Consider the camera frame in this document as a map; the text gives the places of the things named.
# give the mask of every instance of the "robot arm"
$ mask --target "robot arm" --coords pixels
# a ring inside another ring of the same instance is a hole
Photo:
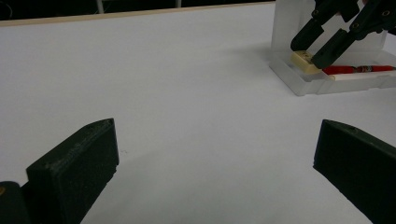
[[[322,25],[335,14],[340,13],[348,22],[356,15],[349,26],[349,31],[340,29],[313,56],[311,62],[317,68],[332,65],[356,40],[363,40],[372,32],[384,30],[396,34],[396,1],[369,0],[360,11],[357,0],[316,0],[312,19],[291,41],[293,51],[307,50],[324,32]]]

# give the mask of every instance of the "beige block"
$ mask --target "beige block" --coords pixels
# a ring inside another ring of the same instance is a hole
[[[312,54],[308,51],[294,51],[291,54],[290,60],[301,69],[302,72],[308,75],[320,73],[322,70],[317,68],[312,62]]]

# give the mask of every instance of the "red marker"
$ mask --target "red marker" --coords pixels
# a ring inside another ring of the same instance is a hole
[[[323,72],[327,75],[353,74],[353,73],[371,73],[371,72],[387,72],[394,71],[396,67],[389,65],[373,65],[373,66],[329,66],[323,68]]]

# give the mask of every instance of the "clear plastic holder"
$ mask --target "clear plastic holder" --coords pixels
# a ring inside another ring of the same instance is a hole
[[[272,59],[270,67],[299,96],[306,94],[327,94],[346,91],[367,91],[371,88],[396,87],[396,72],[371,73],[367,78],[334,80],[321,72],[314,75],[304,74],[291,61],[291,40],[312,18],[315,0],[276,0],[276,13],[272,38]],[[308,49],[315,54],[340,28],[349,30],[341,16],[334,16],[323,25],[325,32]],[[369,34],[352,46],[333,65],[392,65],[396,57],[383,50],[387,32]]]

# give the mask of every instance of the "white surface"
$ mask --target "white surface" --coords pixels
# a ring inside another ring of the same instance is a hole
[[[396,90],[295,96],[268,67],[274,9],[0,28],[0,180],[113,117],[121,163],[83,223],[370,223],[312,168],[318,131],[395,146]]]

